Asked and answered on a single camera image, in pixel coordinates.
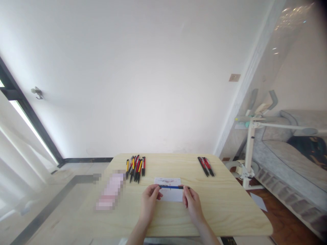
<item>table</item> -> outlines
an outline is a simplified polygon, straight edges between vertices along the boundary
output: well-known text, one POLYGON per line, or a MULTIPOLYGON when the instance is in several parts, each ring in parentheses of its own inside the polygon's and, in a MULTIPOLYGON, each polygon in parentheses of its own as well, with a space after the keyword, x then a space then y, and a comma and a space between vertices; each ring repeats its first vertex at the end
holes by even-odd
MULTIPOLYGON (((203 214, 216 236, 271 235, 273 228, 261 209, 246 193, 218 157, 210 154, 140 154, 146 157, 146 174, 140 183, 124 184, 120 200, 111 212, 94 212, 94 206, 109 175, 114 170, 126 171, 126 160, 133 154, 114 157, 101 180, 74 217, 74 229, 93 237, 128 237, 137 223, 140 198, 155 177, 181 178, 200 196, 203 214), (206 177, 197 157, 206 157, 215 177, 206 177)), ((182 202, 158 201, 147 237, 199 236, 188 210, 182 202)))

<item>hand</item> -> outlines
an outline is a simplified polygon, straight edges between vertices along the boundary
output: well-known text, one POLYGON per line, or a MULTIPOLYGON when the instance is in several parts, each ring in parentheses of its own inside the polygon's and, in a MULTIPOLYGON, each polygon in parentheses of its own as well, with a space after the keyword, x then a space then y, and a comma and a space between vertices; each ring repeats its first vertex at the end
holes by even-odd
POLYGON ((189 189, 186 185, 180 186, 184 186, 183 203, 185 208, 188 208, 193 224, 198 226, 199 224, 204 223, 205 218, 203 216, 199 195, 193 189, 189 189))
POLYGON ((149 185, 142 194, 141 214, 139 221, 149 225, 152 221, 154 210, 156 208, 156 199, 160 200, 163 194, 159 192, 158 184, 149 185))

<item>wall outlet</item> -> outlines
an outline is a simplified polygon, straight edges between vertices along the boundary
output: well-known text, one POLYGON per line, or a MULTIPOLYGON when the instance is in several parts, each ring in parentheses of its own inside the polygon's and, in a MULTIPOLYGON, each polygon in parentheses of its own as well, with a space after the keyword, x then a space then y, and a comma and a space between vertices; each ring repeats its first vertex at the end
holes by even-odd
POLYGON ((229 79, 230 82, 238 82, 241 74, 231 74, 231 77, 229 79))

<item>gray sofa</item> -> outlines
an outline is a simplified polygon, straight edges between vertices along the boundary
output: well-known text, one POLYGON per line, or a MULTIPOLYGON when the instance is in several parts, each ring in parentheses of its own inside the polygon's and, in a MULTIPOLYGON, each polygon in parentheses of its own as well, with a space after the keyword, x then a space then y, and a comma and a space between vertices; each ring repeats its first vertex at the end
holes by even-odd
MULTIPOLYGON (((274 124, 327 129, 327 112, 285 110, 274 124)), ((319 238, 327 237, 327 171, 286 141, 298 132, 263 127, 255 132, 255 178, 319 238)))

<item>white wall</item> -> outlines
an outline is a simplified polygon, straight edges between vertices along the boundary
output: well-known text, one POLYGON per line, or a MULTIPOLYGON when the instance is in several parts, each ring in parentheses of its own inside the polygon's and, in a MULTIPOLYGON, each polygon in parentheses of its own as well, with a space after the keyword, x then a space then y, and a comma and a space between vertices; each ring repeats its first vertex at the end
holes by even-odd
POLYGON ((280 110, 327 110, 327 26, 315 6, 271 86, 280 110))
POLYGON ((213 153, 273 0, 0 2, 0 56, 63 158, 83 158, 213 153))

